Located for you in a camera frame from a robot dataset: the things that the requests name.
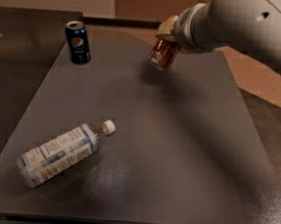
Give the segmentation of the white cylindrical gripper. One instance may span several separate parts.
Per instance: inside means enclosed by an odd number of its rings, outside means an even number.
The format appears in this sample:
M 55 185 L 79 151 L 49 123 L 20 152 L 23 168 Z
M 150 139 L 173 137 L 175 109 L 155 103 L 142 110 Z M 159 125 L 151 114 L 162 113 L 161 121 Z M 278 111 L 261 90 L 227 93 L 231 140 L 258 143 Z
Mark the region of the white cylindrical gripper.
M 209 21 L 208 4 L 196 4 L 177 15 L 166 19 L 158 27 L 157 39 L 177 42 L 192 53 L 205 54 L 219 46 L 219 41 L 212 32 Z

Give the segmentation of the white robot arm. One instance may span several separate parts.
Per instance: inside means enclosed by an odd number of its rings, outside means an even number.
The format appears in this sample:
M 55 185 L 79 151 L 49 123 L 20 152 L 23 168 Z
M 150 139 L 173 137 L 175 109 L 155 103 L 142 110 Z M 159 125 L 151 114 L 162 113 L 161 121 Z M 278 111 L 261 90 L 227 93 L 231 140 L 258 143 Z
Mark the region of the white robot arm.
M 229 46 L 281 76 L 281 0 L 211 0 L 159 26 L 159 39 L 204 54 Z

